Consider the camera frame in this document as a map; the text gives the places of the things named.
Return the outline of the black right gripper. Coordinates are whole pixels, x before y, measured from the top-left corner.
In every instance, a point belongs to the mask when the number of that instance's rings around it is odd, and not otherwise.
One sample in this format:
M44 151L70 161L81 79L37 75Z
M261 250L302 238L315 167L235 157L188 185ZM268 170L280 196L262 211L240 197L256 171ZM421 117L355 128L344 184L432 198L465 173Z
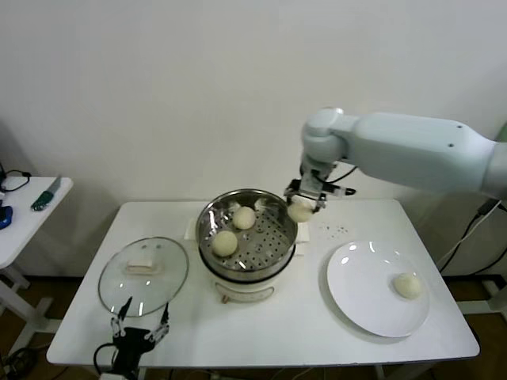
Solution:
M308 200L316 200L314 204L314 212L318 213L326 207L327 195L322 190L320 182L314 182L308 179L293 179L284 190L284 197L287 204L293 203L293 198L302 197Z

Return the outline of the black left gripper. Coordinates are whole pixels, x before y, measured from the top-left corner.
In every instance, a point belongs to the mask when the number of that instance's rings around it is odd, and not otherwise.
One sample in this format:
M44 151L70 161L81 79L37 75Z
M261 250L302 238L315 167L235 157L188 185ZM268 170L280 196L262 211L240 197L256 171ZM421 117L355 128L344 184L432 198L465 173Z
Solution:
M113 345L117 350L112 365L113 372L134 372L139 366L143 354L154 349L154 341L161 341L170 330L169 303L165 304L158 326L149 331L147 329L125 328L124 319L132 303L129 297L115 317L111 318Z

